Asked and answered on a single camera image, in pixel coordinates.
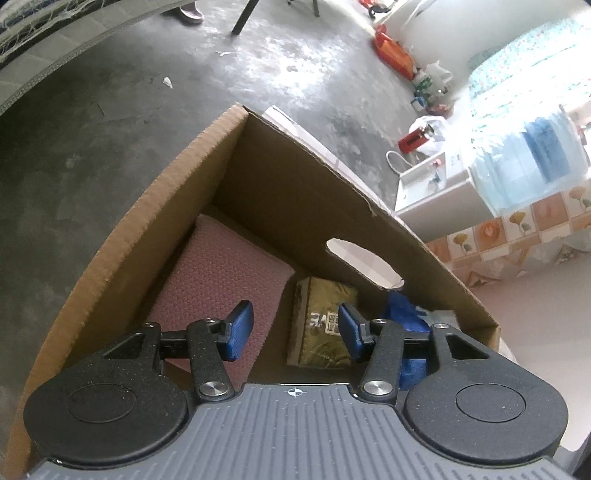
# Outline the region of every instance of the cardboard flap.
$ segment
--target cardboard flap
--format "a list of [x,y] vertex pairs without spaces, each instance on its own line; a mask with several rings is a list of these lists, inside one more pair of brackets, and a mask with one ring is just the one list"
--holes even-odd
[[376,287],[326,248],[334,237],[353,242],[391,265],[420,306],[455,310],[466,330],[496,326],[413,233],[302,145],[251,114],[238,147],[214,203],[254,234],[314,275],[357,286],[381,309]]

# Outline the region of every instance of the person's foot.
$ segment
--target person's foot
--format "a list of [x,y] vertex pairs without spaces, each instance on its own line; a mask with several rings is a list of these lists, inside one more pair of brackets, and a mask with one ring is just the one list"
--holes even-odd
[[181,18],[190,24],[200,25],[203,23],[203,14],[197,9],[197,2],[191,2],[178,8]]

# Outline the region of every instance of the pink mesh pad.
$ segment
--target pink mesh pad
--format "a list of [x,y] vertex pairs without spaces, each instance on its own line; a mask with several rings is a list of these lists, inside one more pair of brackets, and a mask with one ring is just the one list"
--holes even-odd
[[[162,330],[183,330],[205,317],[225,318],[240,300],[254,306],[254,328],[235,362],[225,362],[235,388],[248,377],[271,328],[293,269],[206,215],[197,218],[173,272],[149,315]],[[171,359],[190,371],[189,360]]]

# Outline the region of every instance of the ribbed gray surface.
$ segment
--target ribbed gray surface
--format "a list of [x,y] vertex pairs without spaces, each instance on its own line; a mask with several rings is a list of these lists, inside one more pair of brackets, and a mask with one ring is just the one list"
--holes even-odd
[[558,480],[549,460],[513,469],[454,463],[420,445],[391,407],[353,398],[345,385],[246,385],[197,409],[168,448],[133,465],[77,471],[45,462],[33,480]]

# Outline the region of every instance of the red can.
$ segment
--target red can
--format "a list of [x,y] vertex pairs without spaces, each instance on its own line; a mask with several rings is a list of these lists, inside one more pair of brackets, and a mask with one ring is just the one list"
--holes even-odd
[[421,145],[427,143],[435,136],[435,130],[431,125],[419,127],[402,137],[398,142],[398,148],[402,153],[410,153]]

